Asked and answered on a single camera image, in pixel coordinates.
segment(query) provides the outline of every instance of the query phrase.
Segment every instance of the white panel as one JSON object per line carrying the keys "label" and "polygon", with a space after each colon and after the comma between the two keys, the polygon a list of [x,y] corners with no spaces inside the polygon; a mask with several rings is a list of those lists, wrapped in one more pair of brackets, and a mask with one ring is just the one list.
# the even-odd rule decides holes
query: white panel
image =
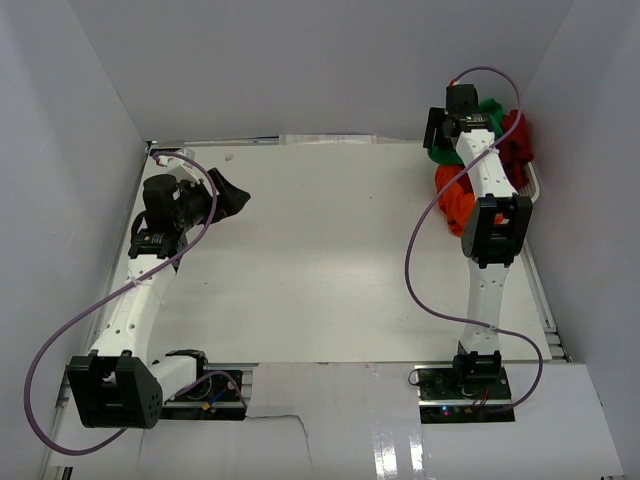
{"label": "white panel", "polygon": [[[212,362],[453,358],[463,326],[424,313],[404,283],[409,236],[435,195],[435,164],[421,145],[194,150],[253,198],[182,261],[151,334],[150,361],[178,348],[204,350]],[[164,172],[147,162],[144,175]],[[126,272],[123,257],[116,285]],[[412,274],[427,303],[466,315],[467,259],[439,211],[418,237]],[[521,258],[500,324],[532,336],[550,358]],[[535,358],[520,339],[500,342],[507,360]]]}
{"label": "white panel", "polygon": [[[149,140],[418,138],[465,68],[501,67],[526,88],[572,3],[71,0]],[[475,78],[482,95],[512,99]]]}
{"label": "white panel", "polygon": [[[0,464],[37,478],[45,452],[22,386],[33,355],[104,287],[143,143],[64,0],[0,2]],[[45,430],[83,329],[36,373]]]}
{"label": "white panel", "polygon": [[[405,382],[411,368],[260,365],[252,403],[282,418],[161,421],[141,442],[119,439],[128,450],[114,445],[92,462],[67,464],[77,465],[73,480],[597,480],[622,474],[584,365],[548,365],[515,423],[421,428],[415,389]],[[516,395],[535,376],[533,365],[507,371]]]}
{"label": "white panel", "polygon": [[542,190],[531,247],[629,478],[640,478],[639,51],[637,2],[576,2],[526,96]]}

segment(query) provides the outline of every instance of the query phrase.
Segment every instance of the orange object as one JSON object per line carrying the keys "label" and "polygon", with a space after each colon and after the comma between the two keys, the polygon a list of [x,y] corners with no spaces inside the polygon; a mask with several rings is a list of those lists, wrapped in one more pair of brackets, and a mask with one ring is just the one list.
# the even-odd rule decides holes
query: orange object
{"label": "orange object", "polygon": [[[462,171],[462,165],[440,165],[436,170],[436,190],[439,192],[449,181]],[[440,210],[447,216],[449,230],[457,237],[462,236],[476,198],[473,195],[471,182],[467,175],[463,176],[438,200]]]}

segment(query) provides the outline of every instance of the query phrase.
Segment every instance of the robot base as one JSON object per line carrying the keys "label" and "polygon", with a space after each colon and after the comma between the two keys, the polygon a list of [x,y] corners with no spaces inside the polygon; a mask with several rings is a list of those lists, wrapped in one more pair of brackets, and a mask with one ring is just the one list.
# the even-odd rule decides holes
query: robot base
{"label": "robot base", "polygon": [[500,368],[495,378],[465,382],[463,385],[451,366],[418,366],[416,371],[423,424],[515,421],[513,410],[496,412],[496,407],[512,402],[504,368]]}

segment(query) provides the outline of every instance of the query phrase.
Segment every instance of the white wall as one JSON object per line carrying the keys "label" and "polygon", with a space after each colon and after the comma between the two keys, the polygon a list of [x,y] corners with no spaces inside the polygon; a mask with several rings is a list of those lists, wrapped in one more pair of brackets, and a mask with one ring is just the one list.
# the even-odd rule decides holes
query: white wall
{"label": "white wall", "polygon": [[640,479],[640,7],[581,0],[526,95],[542,184],[530,241],[561,338]]}
{"label": "white wall", "polygon": [[[526,87],[573,0],[70,0],[146,139],[420,138],[469,66]],[[476,77],[481,93],[504,83]]]}
{"label": "white wall", "polygon": [[[66,0],[0,2],[0,111],[0,477],[32,480],[45,449],[23,413],[24,375],[45,339],[96,300],[144,145]],[[82,331],[36,376],[47,429]]]}

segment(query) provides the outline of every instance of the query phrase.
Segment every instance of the floor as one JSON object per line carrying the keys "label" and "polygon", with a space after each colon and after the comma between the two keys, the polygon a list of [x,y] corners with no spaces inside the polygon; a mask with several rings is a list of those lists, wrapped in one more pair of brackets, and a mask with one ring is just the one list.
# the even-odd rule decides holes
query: floor
{"label": "floor", "polygon": [[[435,194],[435,165],[419,144],[222,146],[194,149],[252,199],[215,224],[182,261],[158,314],[150,359],[178,348],[215,363],[450,361],[462,326],[411,301],[403,262]],[[145,177],[164,170],[148,162]],[[143,210],[139,198],[134,212]],[[124,282],[127,246],[114,287]],[[469,272],[439,211],[412,261],[419,295],[464,316]],[[505,285],[500,324],[550,358],[522,259]],[[505,360],[533,350],[501,339]]]}

